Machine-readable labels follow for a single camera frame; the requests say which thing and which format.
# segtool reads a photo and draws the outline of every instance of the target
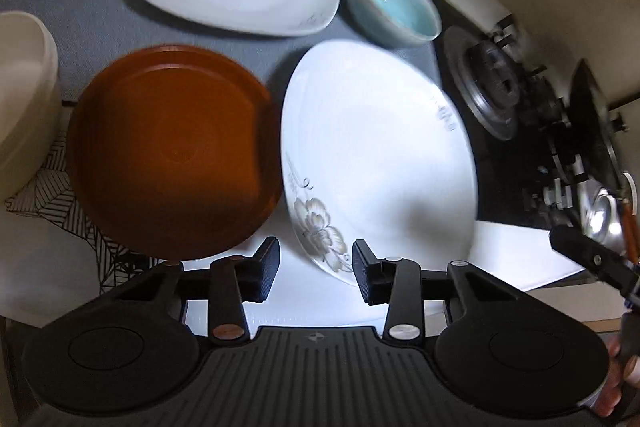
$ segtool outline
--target ridged black surface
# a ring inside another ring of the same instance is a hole
[[[373,328],[264,327],[241,347],[213,351],[164,403],[110,418],[41,407],[26,427],[595,427],[587,411],[538,421],[466,404],[417,349],[383,344]]]

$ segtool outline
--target brown plate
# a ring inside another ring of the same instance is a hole
[[[66,161],[107,236],[160,259],[242,243],[282,190],[279,126],[265,87],[212,51],[158,46],[122,57],[82,94]]]

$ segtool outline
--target floral pattern on plate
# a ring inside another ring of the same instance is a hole
[[[289,175],[287,181],[289,187],[296,195],[293,208],[290,211],[296,233],[301,235],[312,247],[308,253],[316,261],[325,263],[333,272],[353,272],[351,268],[351,255],[348,253],[347,244],[334,225],[331,224],[331,215],[321,200],[311,196],[314,189],[308,178],[300,180],[296,170],[287,155]]]

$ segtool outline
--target silver screw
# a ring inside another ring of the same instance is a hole
[[[420,328],[412,324],[396,324],[389,328],[389,334],[397,341],[412,341],[420,335]]]

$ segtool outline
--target fingernail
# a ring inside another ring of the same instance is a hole
[[[626,363],[623,377],[627,383],[634,387],[640,383],[640,359],[636,355]]]

